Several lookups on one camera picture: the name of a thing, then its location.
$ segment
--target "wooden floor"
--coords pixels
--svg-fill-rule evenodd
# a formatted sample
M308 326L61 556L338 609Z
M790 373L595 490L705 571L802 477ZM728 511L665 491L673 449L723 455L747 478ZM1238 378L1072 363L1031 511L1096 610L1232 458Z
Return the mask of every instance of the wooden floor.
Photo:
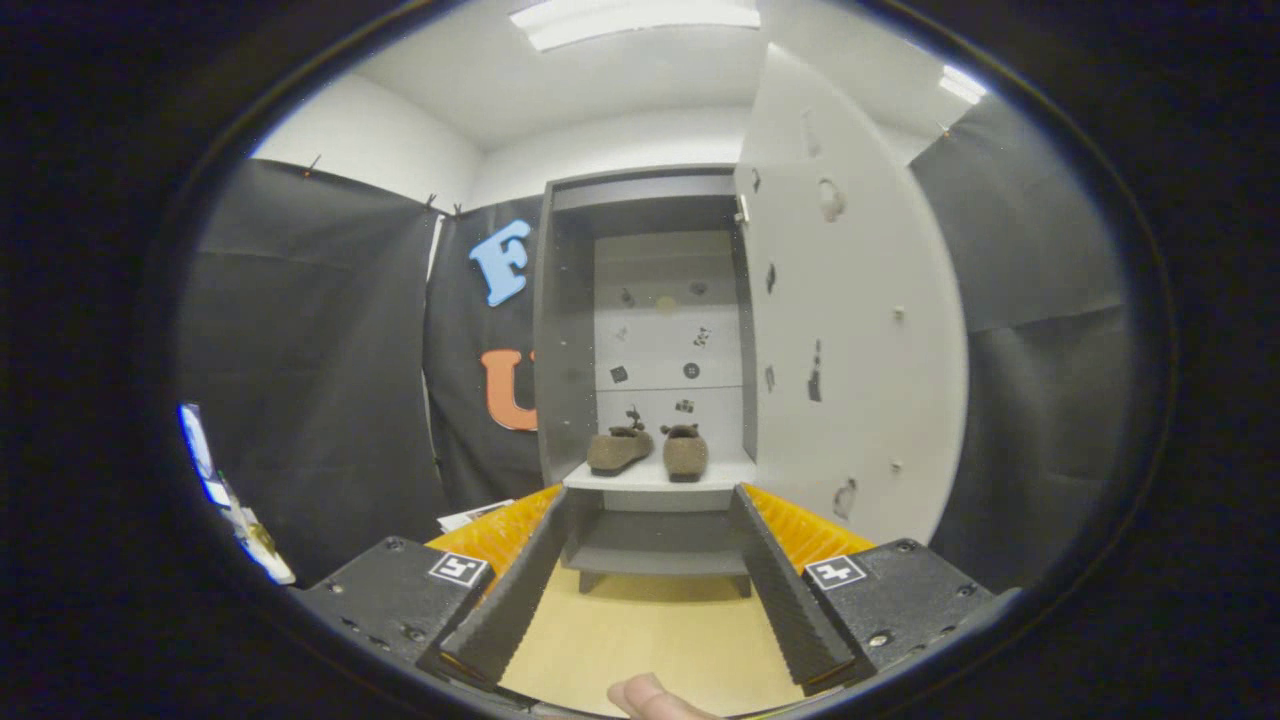
M730 579L609 575L580 594L577 573L559 566L500 684L622 717L604 693L640 673L718 715L804 698L759 598L740 597Z

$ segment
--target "orange letter u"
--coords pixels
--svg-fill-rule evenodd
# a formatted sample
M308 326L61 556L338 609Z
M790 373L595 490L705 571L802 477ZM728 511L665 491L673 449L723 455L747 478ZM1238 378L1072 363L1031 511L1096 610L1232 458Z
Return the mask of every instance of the orange letter u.
M520 364L517 350L490 350L480 356L485 366L485 402L494 423L508 430L536 430L538 410L525 410L516 405L516 365Z

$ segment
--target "brown shoe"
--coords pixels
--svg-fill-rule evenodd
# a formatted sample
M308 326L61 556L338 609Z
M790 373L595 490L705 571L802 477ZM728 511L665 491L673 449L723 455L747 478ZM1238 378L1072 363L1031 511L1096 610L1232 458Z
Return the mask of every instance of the brown shoe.
M613 477L653 452L653 438L641 428L609 428L609 434L591 438L586 465L593 475Z
M707 441L698 434L698 424L662 427L667 442L662 461L673 483L694 483L707 470Z

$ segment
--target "black curtain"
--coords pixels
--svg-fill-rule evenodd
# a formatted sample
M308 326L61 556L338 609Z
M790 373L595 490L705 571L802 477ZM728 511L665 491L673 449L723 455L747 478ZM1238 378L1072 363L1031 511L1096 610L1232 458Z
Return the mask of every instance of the black curtain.
M435 214L355 181L242 164L192 261L179 387L301 585L443 514L420 354Z
M426 288L422 370L431 397L431 429L444 492L453 511L468 510L543 488L536 432L503 427L489 413L486 370L493 350L521 354L515 401L534 410L534 266L538 263L543 196L471 210L447 220ZM489 306L489 284L471 250L513 220L530 225L520 238L527 264L513 269L524 290Z
M964 448L931 547L993 591L1025 587L1084 525L1129 413L1155 391L1139 372L1119 238L1048 138L998 99L910 168L969 332Z

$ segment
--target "cabinet door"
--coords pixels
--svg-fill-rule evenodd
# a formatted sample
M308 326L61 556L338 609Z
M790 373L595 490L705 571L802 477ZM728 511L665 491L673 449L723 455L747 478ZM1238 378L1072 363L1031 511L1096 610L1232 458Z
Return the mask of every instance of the cabinet door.
M735 170L756 342L756 484L874 542L928 541L968 355L937 222L874 123L771 46Z

